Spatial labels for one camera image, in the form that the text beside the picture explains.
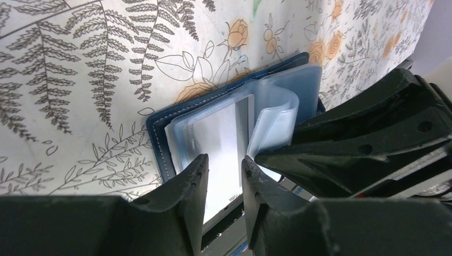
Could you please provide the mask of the navy blue card holder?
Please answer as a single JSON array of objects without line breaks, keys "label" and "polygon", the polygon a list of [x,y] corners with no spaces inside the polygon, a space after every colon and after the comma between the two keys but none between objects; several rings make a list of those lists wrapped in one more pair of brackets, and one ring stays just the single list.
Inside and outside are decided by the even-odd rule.
[{"label": "navy blue card holder", "polygon": [[296,124],[325,110],[318,97],[321,68],[308,58],[308,53],[300,53],[150,115],[146,127],[162,179],[168,181],[190,163],[196,150],[194,124],[245,99],[253,99],[246,154],[253,158],[290,144]]}]

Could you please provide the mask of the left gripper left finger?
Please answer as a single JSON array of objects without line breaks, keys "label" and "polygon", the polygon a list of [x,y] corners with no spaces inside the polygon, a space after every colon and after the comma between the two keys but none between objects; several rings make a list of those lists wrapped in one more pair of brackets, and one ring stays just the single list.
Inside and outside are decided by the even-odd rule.
[{"label": "left gripper left finger", "polygon": [[119,196],[4,196],[1,255],[200,255],[208,156],[128,202]]}]

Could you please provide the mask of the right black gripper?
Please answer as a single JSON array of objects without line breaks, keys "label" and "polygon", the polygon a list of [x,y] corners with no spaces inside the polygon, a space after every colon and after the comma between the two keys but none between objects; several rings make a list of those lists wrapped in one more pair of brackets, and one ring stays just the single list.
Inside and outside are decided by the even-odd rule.
[{"label": "right black gripper", "polygon": [[297,124],[292,144],[255,161],[315,197],[451,199],[451,101],[407,69]]}]

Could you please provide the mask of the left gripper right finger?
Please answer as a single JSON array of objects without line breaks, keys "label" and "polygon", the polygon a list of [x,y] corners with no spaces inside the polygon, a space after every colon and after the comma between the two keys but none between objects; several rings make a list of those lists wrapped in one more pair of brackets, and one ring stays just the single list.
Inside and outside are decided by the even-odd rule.
[{"label": "left gripper right finger", "polygon": [[254,255],[451,255],[451,210],[422,199],[307,201],[241,163],[247,240]]}]

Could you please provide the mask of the white card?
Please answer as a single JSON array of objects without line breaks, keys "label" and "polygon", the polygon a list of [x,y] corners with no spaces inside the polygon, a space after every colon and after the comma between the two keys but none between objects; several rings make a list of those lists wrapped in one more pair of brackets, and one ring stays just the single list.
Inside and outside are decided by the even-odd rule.
[{"label": "white card", "polygon": [[208,186],[204,222],[242,193],[239,163],[249,143],[254,116],[252,94],[216,103],[190,119],[188,152],[208,155]]}]

